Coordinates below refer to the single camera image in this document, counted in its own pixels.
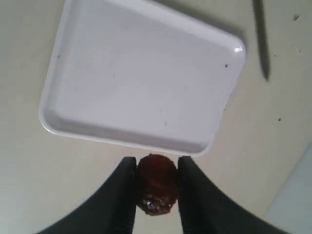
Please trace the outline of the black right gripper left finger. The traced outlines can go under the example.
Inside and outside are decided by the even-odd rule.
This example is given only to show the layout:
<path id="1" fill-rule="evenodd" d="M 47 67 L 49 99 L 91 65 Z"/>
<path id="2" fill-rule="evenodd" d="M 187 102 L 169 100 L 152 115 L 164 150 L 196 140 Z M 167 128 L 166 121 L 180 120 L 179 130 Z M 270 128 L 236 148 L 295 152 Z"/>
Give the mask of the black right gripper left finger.
<path id="1" fill-rule="evenodd" d="M 136 159 L 124 157 L 83 204 L 41 234 L 131 234 L 136 214 Z"/>

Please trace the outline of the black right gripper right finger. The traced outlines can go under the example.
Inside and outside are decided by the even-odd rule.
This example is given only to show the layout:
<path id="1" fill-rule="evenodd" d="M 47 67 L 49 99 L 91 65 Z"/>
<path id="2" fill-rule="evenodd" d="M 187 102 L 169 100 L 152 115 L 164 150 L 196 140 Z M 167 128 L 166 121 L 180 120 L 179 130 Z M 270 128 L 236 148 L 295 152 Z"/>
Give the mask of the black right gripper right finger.
<path id="1" fill-rule="evenodd" d="M 282 234 L 226 196 L 190 156 L 178 159 L 178 208 L 185 234 Z"/>

